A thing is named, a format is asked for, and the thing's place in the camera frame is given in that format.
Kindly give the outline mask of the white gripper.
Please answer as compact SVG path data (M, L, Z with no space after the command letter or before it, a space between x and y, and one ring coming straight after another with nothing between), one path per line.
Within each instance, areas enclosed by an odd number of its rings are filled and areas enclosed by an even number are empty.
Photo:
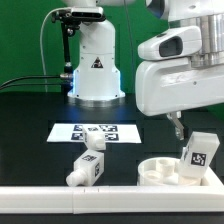
M142 62L135 81L136 104L147 116L167 114L184 139L181 112L224 102L224 64L191 69L188 59Z

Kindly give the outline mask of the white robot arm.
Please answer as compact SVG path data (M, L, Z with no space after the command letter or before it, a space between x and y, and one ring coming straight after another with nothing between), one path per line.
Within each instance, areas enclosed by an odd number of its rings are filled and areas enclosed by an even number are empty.
M105 6L135 0L63 0L81 22L80 62L70 96L88 106L121 97L114 62L115 30L102 21ZM137 108L165 114L184 138L181 112L224 102L224 0L145 0L169 28L141 43L135 76Z

